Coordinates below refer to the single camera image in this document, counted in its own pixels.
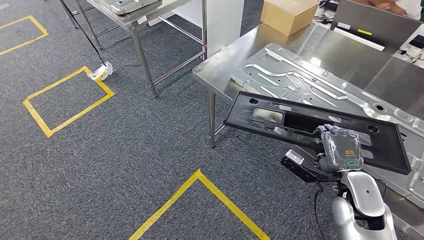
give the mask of stamped aluminum panel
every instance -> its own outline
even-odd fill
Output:
[[[424,122],[396,106],[270,43],[235,68],[232,79],[248,92],[300,102],[399,125],[412,172],[364,170],[424,208]]]

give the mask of metal table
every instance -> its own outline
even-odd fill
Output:
[[[61,2],[61,4],[63,6],[65,6],[65,3],[63,2],[63,0],[59,0],[59,1]],[[152,94],[155,98],[158,97],[155,85],[162,82],[164,79],[166,79],[167,77],[169,77],[170,75],[172,75],[176,71],[180,70],[181,68],[185,67],[186,65],[188,65],[189,63],[191,63],[195,59],[202,57],[205,60],[207,58],[206,53],[207,53],[207,45],[208,45],[207,42],[208,41],[207,41],[207,24],[206,24],[206,19],[207,19],[206,18],[207,17],[207,15],[206,15],[207,14],[206,13],[206,0],[201,1],[202,39],[198,39],[197,37],[195,37],[191,33],[185,31],[184,29],[180,28],[179,26],[177,26],[177,25],[173,24],[172,22],[168,21],[167,19],[164,19],[164,18],[161,17],[163,14],[166,14],[166,13],[174,10],[175,8],[186,4],[190,0],[160,0],[158,2],[152,3],[150,5],[147,5],[143,8],[140,8],[136,11],[131,12],[131,13],[127,13],[125,15],[115,14],[110,9],[108,9],[107,7],[102,5],[99,2],[99,0],[85,0],[93,8],[99,10],[102,14],[104,14],[106,17],[108,17],[109,19],[111,19],[112,21],[114,21],[116,23],[115,26],[113,26],[109,29],[106,29],[102,32],[99,32],[99,33],[94,32],[94,30],[93,30],[92,26],[90,25],[90,22],[89,22],[89,20],[86,16],[86,13],[85,13],[85,11],[92,9],[92,7],[88,7],[86,9],[83,9],[79,1],[80,0],[74,0],[76,6],[78,8],[78,11],[75,11],[75,12],[72,12],[72,13],[69,13],[68,11],[66,11],[66,15],[68,16],[68,18],[71,19],[72,25],[75,26],[74,21],[73,21],[72,17],[70,16],[70,14],[72,14],[72,15],[81,14],[81,17],[84,19],[85,23],[88,25],[88,32],[91,35],[91,38],[94,41],[94,44],[99,49],[101,49],[102,47],[99,43],[98,37],[110,32],[110,31],[112,31],[112,30],[114,30],[118,27],[121,27],[124,30],[131,32],[132,38],[134,40],[135,47],[137,49],[138,55],[140,57],[141,64],[142,64],[143,69],[144,69],[144,74],[147,78],[147,83],[150,86],[150,91],[152,92]],[[201,44],[202,45],[202,51],[197,53],[196,55],[192,56],[191,58],[189,58],[188,60],[186,60],[182,64],[180,64],[177,67],[175,67],[174,69],[170,70],[169,72],[165,73],[160,78],[153,80],[152,76],[150,74],[150,71],[149,71],[149,66],[147,64],[144,51],[143,51],[142,42],[141,42],[141,40],[138,36],[138,33],[137,33],[137,26],[140,25],[140,24],[143,24],[146,21],[151,21],[155,18],[161,19],[163,22],[169,24],[171,27],[177,29],[178,31],[182,32],[183,34],[187,35],[191,39],[193,39],[196,42],[198,42],[199,44]]]
[[[232,103],[238,91],[243,90],[231,79],[232,70],[270,43],[283,46],[307,61],[319,60],[321,68],[337,77],[409,114],[424,117],[423,69],[315,24],[290,37],[261,24],[193,69],[194,78],[209,89],[211,147],[215,146],[216,134],[224,128],[223,125],[215,128],[216,95]],[[397,227],[413,238],[424,238],[423,209],[389,188],[384,201]]]

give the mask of gray carpet tile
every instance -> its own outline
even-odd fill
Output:
[[[0,52],[38,38],[43,35],[40,29],[30,19],[25,19],[0,29]]]
[[[199,180],[140,239],[258,239]]]
[[[29,102],[47,126],[53,129],[94,104],[106,94],[85,72],[81,72],[31,98]]]
[[[160,97],[152,98],[143,69],[125,66],[139,59],[122,29],[99,38],[101,56],[115,69],[104,81],[115,96],[47,138],[22,101],[81,66],[94,71],[101,62],[81,31],[69,26],[58,1],[4,1],[10,7],[0,10],[0,25],[32,15],[49,35],[0,56],[0,239],[128,239],[197,169],[271,239],[319,239],[313,213],[317,188],[281,166],[287,147],[226,128],[216,148],[209,148],[208,91],[191,73],[201,60],[159,84]],[[76,9],[72,0],[65,2]],[[245,1],[242,33],[259,23],[262,4]],[[88,18],[96,32],[113,25],[95,9]],[[76,19],[87,29],[81,16]],[[200,36],[181,17],[170,20]],[[26,35],[34,29],[21,30]],[[138,31],[154,78],[201,50],[164,23]],[[7,42],[0,36],[0,43]],[[75,78],[33,104],[56,125],[102,94],[91,80]],[[228,107],[217,99],[217,125]],[[326,189],[318,215],[327,239],[337,239],[331,185]],[[254,237],[207,189],[196,184],[188,191],[145,238]],[[223,221],[213,224],[209,217]],[[399,239],[410,239],[397,232]]]

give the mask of black plastic frame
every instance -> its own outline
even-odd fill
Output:
[[[258,118],[253,114],[256,108],[281,113],[282,121]],[[341,122],[333,121],[329,116],[341,119]],[[392,122],[244,91],[237,94],[224,120],[226,126],[312,149],[317,153],[323,153],[324,148],[321,143],[316,143],[313,130],[323,124],[368,134],[372,145],[362,144],[361,147],[370,151],[374,158],[365,157],[365,164],[403,175],[411,172],[399,127]],[[284,129],[286,135],[274,131],[275,127]]]

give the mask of yellow floor tape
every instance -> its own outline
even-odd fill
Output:
[[[246,216],[233,202],[228,199],[227,196],[225,196],[209,179],[207,179],[199,169],[186,182],[184,182],[184,184],[157,212],[149,217],[149,219],[147,219],[147,221],[145,221],[143,225],[141,225],[140,228],[134,232],[129,240],[138,240],[196,180],[200,180],[260,240],[270,239],[270,237],[268,237],[252,220],[250,220],[248,216]]]
[[[21,47],[23,47],[23,46],[25,46],[25,45],[28,45],[28,44],[30,44],[30,43],[33,43],[33,42],[35,42],[35,41],[37,41],[37,40],[39,40],[39,39],[42,39],[42,38],[44,38],[45,36],[47,36],[47,35],[49,35],[48,33],[47,33],[47,30],[43,27],[43,26],[41,26],[41,24],[33,17],[33,16],[26,16],[26,17],[23,17],[23,18],[21,18],[21,19],[18,19],[18,20],[16,20],[16,21],[12,21],[12,22],[9,22],[9,23],[7,23],[7,24],[5,24],[5,25],[2,25],[2,26],[0,26],[0,30],[1,29],[4,29],[4,28],[6,28],[6,27],[9,27],[10,25],[13,25],[13,24],[17,24],[17,23],[19,23],[19,22],[22,22],[22,21],[24,21],[24,20],[27,20],[27,19],[29,19],[29,20],[31,20],[31,22],[41,31],[41,33],[42,33],[42,35],[41,36],[39,36],[39,37],[37,37],[37,38],[34,38],[34,39],[32,39],[32,40],[29,40],[29,41],[26,41],[26,42],[24,42],[24,43],[21,43],[21,44],[19,44],[19,45],[17,45],[17,46],[14,46],[14,47],[11,47],[11,48],[9,48],[9,49],[7,49],[7,50],[4,50],[4,51],[0,51],[0,56],[1,55],[3,55],[3,54],[7,54],[7,53],[9,53],[9,52],[11,52],[11,51],[13,51],[13,50],[15,50],[15,49],[18,49],[18,48],[21,48]]]
[[[66,127],[67,125],[69,125],[70,123],[72,123],[73,121],[77,120],[79,117],[81,117],[82,115],[88,113],[90,110],[94,109],[95,107],[97,107],[98,105],[100,105],[101,103],[103,103],[104,101],[108,100],[110,97],[112,97],[114,95],[114,92],[112,92],[108,86],[106,86],[102,81],[95,81],[97,83],[97,85],[99,85],[101,87],[101,89],[103,89],[106,92],[106,96],[102,97],[100,100],[96,101],[95,103],[91,104],[90,106],[88,106],[86,109],[84,109],[83,111],[81,111],[80,113],[77,113],[76,115],[74,115],[73,117],[69,118],[68,120],[66,120],[64,123],[60,124],[59,126],[53,128],[50,130],[50,128],[47,126],[47,124],[44,122],[44,120],[40,117],[40,115],[38,114],[38,112],[34,109],[33,105],[30,103],[30,99],[46,92],[49,89],[52,89],[54,87],[56,87],[57,85],[65,82],[66,80],[69,80],[73,77],[75,77],[76,75],[85,72],[86,74],[92,74],[92,71],[90,71],[90,69],[88,69],[88,67],[83,66],[82,68],[80,68],[79,70],[71,73],[70,75],[60,79],[59,81],[50,84],[48,86],[46,86],[45,88],[29,95],[27,98],[25,98],[25,100],[23,101],[23,105],[26,107],[26,109],[28,109],[29,113],[31,114],[31,116],[34,118],[34,120],[37,122],[37,124],[39,125],[39,127],[41,128],[41,130],[44,132],[44,134],[50,138],[54,133],[56,133],[57,131],[63,129],[64,127]]]

